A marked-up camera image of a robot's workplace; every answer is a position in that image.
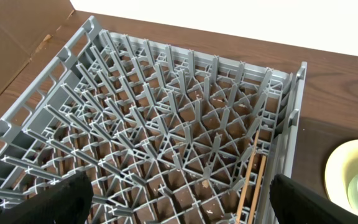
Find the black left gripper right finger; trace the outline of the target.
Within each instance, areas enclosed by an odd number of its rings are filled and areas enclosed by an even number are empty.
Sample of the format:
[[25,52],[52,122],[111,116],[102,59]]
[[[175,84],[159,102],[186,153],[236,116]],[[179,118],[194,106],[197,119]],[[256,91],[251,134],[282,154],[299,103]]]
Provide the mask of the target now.
[[358,224],[358,216],[291,178],[277,174],[269,199],[279,224]]

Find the wooden chopstick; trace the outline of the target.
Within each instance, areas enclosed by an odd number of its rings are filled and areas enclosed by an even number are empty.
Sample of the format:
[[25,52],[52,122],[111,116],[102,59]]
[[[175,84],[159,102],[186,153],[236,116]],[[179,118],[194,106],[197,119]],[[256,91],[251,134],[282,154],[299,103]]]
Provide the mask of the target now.
[[257,147],[257,141],[259,138],[259,132],[260,130],[258,129],[256,134],[255,134],[255,138],[254,138],[254,143],[252,146],[252,151],[248,160],[248,165],[247,165],[247,170],[246,170],[246,176],[245,176],[245,181],[244,181],[244,185],[241,191],[241,196],[239,198],[239,204],[237,206],[237,212],[236,212],[236,221],[235,224],[239,224],[241,221],[241,215],[242,215],[242,210],[244,207],[244,202],[245,202],[245,198],[246,198],[246,192],[247,192],[247,188],[249,185],[249,179],[250,179],[250,173],[252,170],[252,166],[253,166],[253,160],[254,160],[254,156],[256,153],[256,147]]
[[261,163],[260,163],[260,168],[259,168],[259,173],[258,173],[258,176],[257,176],[255,189],[254,189],[252,203],[251,203],[251,206],[250,206],[250,212],[249,212],[247,224],[253,224],[253,221],[254,221],[254,215],[255,215],[255,210],[256,210],[256,206],[257,206],[257,202],[258,202],[260,186],[261,186],[261,183],[262,183],[262,178],[263,178],[263,174],[264,174],[266,160],[267,160],[267,156],[263,155]]

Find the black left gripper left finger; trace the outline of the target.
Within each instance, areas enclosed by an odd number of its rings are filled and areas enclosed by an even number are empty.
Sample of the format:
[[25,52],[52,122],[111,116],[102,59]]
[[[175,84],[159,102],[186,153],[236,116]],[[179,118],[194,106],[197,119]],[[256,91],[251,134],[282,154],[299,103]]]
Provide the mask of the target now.
[[81,223],[90,214],[91,181],[80,172],[0,213],[0,223]]

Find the brown serving tray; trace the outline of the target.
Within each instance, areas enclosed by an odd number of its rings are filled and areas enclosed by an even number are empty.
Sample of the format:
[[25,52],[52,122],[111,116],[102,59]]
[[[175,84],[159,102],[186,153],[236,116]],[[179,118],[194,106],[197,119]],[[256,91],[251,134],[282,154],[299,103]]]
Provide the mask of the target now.
[[327,198],[324,172],[331,153],[341,144],[358,139],[358,129],[317,119],[300,118],[291,177]]

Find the yellow plate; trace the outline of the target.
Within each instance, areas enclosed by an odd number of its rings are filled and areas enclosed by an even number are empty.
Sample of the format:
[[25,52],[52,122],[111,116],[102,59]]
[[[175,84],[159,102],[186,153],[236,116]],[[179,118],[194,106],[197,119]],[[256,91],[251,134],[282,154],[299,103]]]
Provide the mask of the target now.
[[358,139],[338,146],[329,156],[324,171],[328,199],[341,208],[358,215],[358,206],[352,208],[348,189],[358,178]]

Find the grey dishwasher rack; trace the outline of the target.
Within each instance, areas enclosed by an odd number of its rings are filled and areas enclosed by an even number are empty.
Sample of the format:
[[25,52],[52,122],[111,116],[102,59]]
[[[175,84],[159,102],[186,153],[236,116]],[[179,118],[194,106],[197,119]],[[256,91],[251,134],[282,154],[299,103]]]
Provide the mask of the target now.
[[90,17],[0,119],[0,213],[79,172],[87,223],[276,223],[308,64],[296,73],[103,29]]

